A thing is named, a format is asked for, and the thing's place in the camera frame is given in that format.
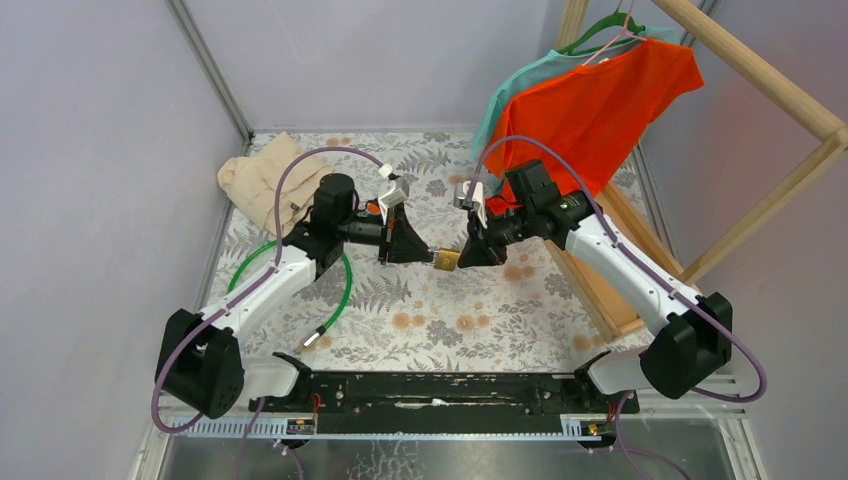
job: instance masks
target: orange shirt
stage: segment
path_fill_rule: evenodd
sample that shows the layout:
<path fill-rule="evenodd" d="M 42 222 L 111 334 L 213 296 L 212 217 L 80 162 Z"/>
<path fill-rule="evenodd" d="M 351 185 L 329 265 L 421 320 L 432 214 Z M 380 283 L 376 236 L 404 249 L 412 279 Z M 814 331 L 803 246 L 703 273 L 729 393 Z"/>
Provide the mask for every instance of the orange shirt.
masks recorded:
<path fill-rule="evenodd" d="M 691 48 L 648 39 L 603 63 L 580 66 L 512 98 L 498 119 L 492 142 L 526 135 L 568 162 L 595 195 L 610 181 L 645 128 L 679 95 L 703 86 Z M 579 188 L 559 162 L 526 142 L 507 142 L 489 156 L 494 175 L 541 159 L 563 194 Z M 502 201 L 487 201 L 496 215 L 514 202 L 504 185 Z"/>

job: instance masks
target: teal shirt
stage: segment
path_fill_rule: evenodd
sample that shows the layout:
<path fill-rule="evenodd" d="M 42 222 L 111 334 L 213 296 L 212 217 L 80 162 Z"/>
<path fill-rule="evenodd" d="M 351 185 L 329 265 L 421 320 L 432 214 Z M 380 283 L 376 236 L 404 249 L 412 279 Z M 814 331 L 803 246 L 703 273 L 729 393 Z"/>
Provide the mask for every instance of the teal shirt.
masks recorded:
<path fill-rule="evenodd" d="M 646 25 L 642 35 L 646 38 L 653 38 L 667 43 L 679 43 L 680 41 L 680 34 L 673 28 L 667 27 L 651 27 Z M 598 58 L 610 58 L 621 55 L 630 51 L 635 46 L 635 42 L 637 41 L 631 40 L 627 43 L 610 47 L 599 55 Z M 474 133 L 474 138 L 471 140 L 471 158 L 476 160 L 483 153 L 486 145 L 489 144 L 489 139 L 492 138 L 492 131 L 498 124 L 498 118 L 500 118 L 501 113 L 503 113 L 512 97 L 530 87 L 572 71 L 592 55 L 594 55 L 594 52 L 568 56 L 559 54 L 556 50 L 551 50 L 550 53 L 541 59 L 513 73 L 498 88 L 495 94 L 492 95 L 492 99 L 489 100 L 486 113 L 483 115 L 480 126 L 477 127 L 477 132 Z"/>

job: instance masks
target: gold padlock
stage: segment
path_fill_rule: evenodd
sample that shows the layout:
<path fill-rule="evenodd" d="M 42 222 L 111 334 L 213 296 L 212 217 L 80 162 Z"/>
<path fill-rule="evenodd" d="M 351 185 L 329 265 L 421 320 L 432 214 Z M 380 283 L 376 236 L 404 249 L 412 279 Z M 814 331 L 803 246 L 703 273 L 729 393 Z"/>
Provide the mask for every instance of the gold padlock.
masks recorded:
<path fill-rule="evenodd" d="M 440 248 L 436 252 L 436 258 L 433 262 L 433 268 L 436 270 L 444 270 L 452 272 L 456 270 L 456 264 L 459 262 L 459 252 L 449 248 Z"/>

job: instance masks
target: folded towel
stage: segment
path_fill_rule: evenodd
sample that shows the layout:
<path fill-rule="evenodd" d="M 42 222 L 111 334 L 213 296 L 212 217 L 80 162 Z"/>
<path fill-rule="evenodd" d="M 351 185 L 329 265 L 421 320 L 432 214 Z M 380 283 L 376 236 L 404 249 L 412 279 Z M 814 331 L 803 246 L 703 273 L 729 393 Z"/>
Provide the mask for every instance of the folded towel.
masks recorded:
<path fill-rule="evenodd" d="M 303 153 L 286 133 L 281 132 L 254 157 L 236 157 L 218 170 L 218 185 L 253 223 L 276 234 L 274 226 L 274 191 L 283 170 Z M 312 205 L 321 177 L 333 168 L 319 156 L 300 162 L 286 177 L 280 195 L 280 221 L 283 235 L 303 218 Z"/>

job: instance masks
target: green clothes hanger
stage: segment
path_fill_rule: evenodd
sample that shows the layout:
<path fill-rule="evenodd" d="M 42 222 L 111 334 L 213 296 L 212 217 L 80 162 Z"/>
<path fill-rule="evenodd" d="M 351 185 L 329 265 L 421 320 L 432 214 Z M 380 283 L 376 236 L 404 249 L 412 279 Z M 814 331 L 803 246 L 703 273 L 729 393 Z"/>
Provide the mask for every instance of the green clothes hanger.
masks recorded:
<path fill-rule="evenodd" d="M 574 43 L 557 50 L 557 53 L 561 55 L 584 55 L 599 50 L 601 47 L 592 47 L 586 50 L 581 50 L 579 52 L 574 51 L 577 47 L 586 43 L 586 41 L 588 41 L 601 30 L 606 30 L 610 27 L 624 26 L 625 18 L 627 18 L 627 12 L 616 11 L 611 15 L 607 15 L 606 17 L 598 20 L 594 25 L 589 27 L 589 30 L 586 30 L 586 33 L 584 33 L 582 37 L 578 38 Z M 630 21 L 627 22 L 627 29 L 630 30 L 630 32 L 634 35 L 638 35 L 645 31 L 645 26 L 636 24 L 636 22 L 633 21 L 633 17 L 630 17 Z M 625 38 L 624 40 L 613 43 L 611 46 L 622 45 L 632 41 L 632 38 Z"/>

